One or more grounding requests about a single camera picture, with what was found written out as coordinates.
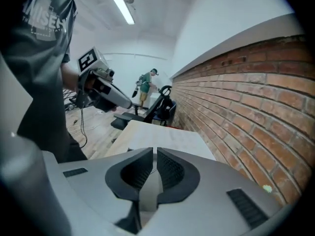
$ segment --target white ceiling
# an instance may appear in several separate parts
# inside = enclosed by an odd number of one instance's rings
[[[128,25],[113,0],[76,0],[79,11],[77,22],[90,31],[102,29],[103,34],[133,32],[176,38],[191,1],[134,0],[128,7],[135,25]]]

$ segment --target backpack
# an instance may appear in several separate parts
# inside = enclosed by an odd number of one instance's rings
[[[170,118],[169,110],[173,107],[173,102],[169,96],[165,96],[160,106],[156,110],[156,115],[160,119],[167,120]]]
[[[141,85],[142,85],[142,79],[143,79],[143,76],[144,76],[144,74],[142,74],[142,75],[139,77],[139,79],[136,81],[136,85],[137,85],[137,87],[139,87],[139,86],[141,86]]]

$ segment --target brick wall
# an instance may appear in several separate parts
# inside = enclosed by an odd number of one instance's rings
[[[292,203],[315,163],[314,96],[303,37],[268,40],[174,78],[173,125],[198,132],[218,161]]]

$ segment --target gray plastic surface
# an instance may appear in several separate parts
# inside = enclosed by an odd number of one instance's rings
[[[63,163],[59,165],[61,172],[85,168],[88,172],[68,177],[66,180],[77,195],[102,218],[116,223],[128,216],[131,201],[118,199],[105,182],[107,170],[116,163],[130,158],[143,151],[133,150],[128,153],[114,155],[97,160]]]
[[[71,226],[72,236],[132,235],[116,227],[114,224],[112,224],[112,222],[104,219],[104,214],[98,214],[81,198],[81,196],[70,186],[69,182],[67,181],[67,179],[71,177],[64,177],[60,165],[57,164],[52,153],[44,151],[43,156],[46,164],[47,174],[49,176],[49,181],[54,189],[60,205],[62,206],[68,218]]]
[[[132,235],[114,225],[128,216],[132,202],[116,198],[105,183],[105,174],[112,165],[144,149],[98,160],[57,164],[52,153],[41,153],[27,139],[8,134],[0,134],[0,138],[1,179],[47,235]],[[269,193],[228,165],[165,150],[193,164],[199,170],[200,183],[182,202],[159,205],[140,236],[266,235],[290,212],[290,207],[280,211],[280,205]],[[63,175],[64,171],[77,168],[88,172],[68,178]],[[270,218],[252,231],[226,194],[237,188]]]
[[[250,230],[227,191],[241,188],[268,217],[280,210],[278,202],[254,182],[228,165],[188,153],[165,149],[192,163],[200,183],[184,201],[159,205],[140,236],[239,236]]]

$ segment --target black chair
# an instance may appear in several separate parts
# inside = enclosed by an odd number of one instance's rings
[[[162,123],[163,123],[164,127],[167,125],[167,123],[170,124],[172,122],[173,118],[174,118],[175,110],[176,110],[176,102],[172,100],[172,103],[173,103],[173,106],[169,110],[169,118],[168,119],[161,119],[160,117],[155,115],[153,117],[153,120],[159,120],[160,121],[160,125],[162,125]]]
[[[135,114],[132,113],[123,113],[122,115],[114,114],[114,117],[116,117],[116,119],[110,123],[111,126],[120,130],[124,130],[124,128],[126,128],[126,126],[131,120],[152,123],[157,108],[160,106],[162,100],[170,95],[171,88],[172,86],[163,86],[160,89],[160,91],[158,91],[160,93],[160,96],[155,101],[155,103],[147,110],[146,117],[141,117],[138,115],[138,107],[140,106],[138,104],[134,104]]]

